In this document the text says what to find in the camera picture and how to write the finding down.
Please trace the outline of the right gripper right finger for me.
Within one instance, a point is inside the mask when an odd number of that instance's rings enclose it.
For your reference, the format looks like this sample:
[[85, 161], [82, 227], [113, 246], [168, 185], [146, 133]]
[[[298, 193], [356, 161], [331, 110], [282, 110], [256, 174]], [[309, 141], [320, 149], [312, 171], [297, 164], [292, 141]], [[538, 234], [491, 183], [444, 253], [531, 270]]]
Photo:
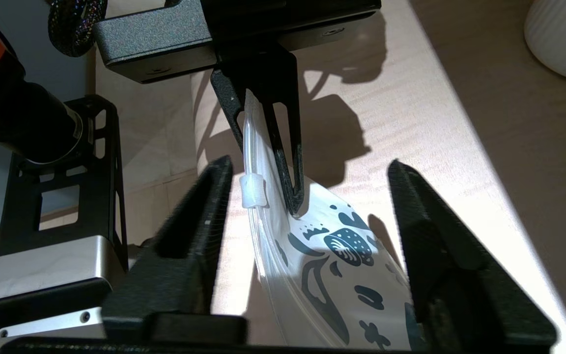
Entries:
[[416, 322], [434, 354], [548, 354], [556, 327], [415, 168], [388, 182]]

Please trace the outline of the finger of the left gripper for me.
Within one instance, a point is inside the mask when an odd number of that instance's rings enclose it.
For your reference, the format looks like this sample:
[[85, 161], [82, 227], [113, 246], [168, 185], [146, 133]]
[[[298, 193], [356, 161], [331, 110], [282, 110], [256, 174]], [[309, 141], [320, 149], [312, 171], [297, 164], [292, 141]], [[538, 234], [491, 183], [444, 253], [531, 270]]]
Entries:
[[[263, 107], [285, 205], [291, 215], [296, 215], [305, 199], [296, 57], [285, 49], [270, 49], [256, 55], [249, 68], [246, 88]], [[287, 111], [293, 171], [289, 170], [276, 119], [277, 103]]]

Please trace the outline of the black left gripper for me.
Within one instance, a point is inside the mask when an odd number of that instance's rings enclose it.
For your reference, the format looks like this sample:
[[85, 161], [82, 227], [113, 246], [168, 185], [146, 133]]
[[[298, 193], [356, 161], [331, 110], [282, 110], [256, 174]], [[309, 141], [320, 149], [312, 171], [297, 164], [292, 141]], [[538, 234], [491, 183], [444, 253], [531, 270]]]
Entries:
[[[233, 50], [289, 52], [334, 42], [380, 10], [379, 0], [180, 0], [93, 27], [105, 67], [141, 84], [206, 70]], [[210, 78], [239, 150], [246, 87], [230, 69]]]

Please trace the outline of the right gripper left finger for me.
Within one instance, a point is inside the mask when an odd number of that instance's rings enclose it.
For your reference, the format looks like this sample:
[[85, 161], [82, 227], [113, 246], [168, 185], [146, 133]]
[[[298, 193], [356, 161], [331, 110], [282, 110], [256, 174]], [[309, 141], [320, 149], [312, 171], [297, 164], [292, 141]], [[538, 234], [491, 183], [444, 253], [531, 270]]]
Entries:
[[228, 155], [207, 165], [104, 301], [101, 316], [108, 340], [246, 343], [243, 317], [211, 313], [232, 181]]

